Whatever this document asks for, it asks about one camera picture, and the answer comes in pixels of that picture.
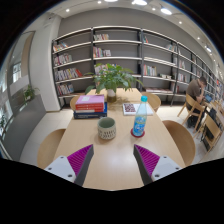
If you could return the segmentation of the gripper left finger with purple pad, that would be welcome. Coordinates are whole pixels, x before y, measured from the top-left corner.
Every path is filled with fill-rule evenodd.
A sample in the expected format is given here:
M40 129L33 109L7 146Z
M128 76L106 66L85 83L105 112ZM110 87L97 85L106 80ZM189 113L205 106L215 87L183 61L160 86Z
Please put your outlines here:
M93 145L88 145L69 156L59 156L45 171L82 186L93 155Z

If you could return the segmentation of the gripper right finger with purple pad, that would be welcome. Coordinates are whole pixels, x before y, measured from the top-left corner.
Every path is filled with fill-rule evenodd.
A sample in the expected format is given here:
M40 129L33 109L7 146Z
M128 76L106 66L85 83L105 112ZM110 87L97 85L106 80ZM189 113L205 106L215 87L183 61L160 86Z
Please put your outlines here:
M181 170L181 167L167 155L158 156L137 144L134 145L133 154L144 185L148 185Z

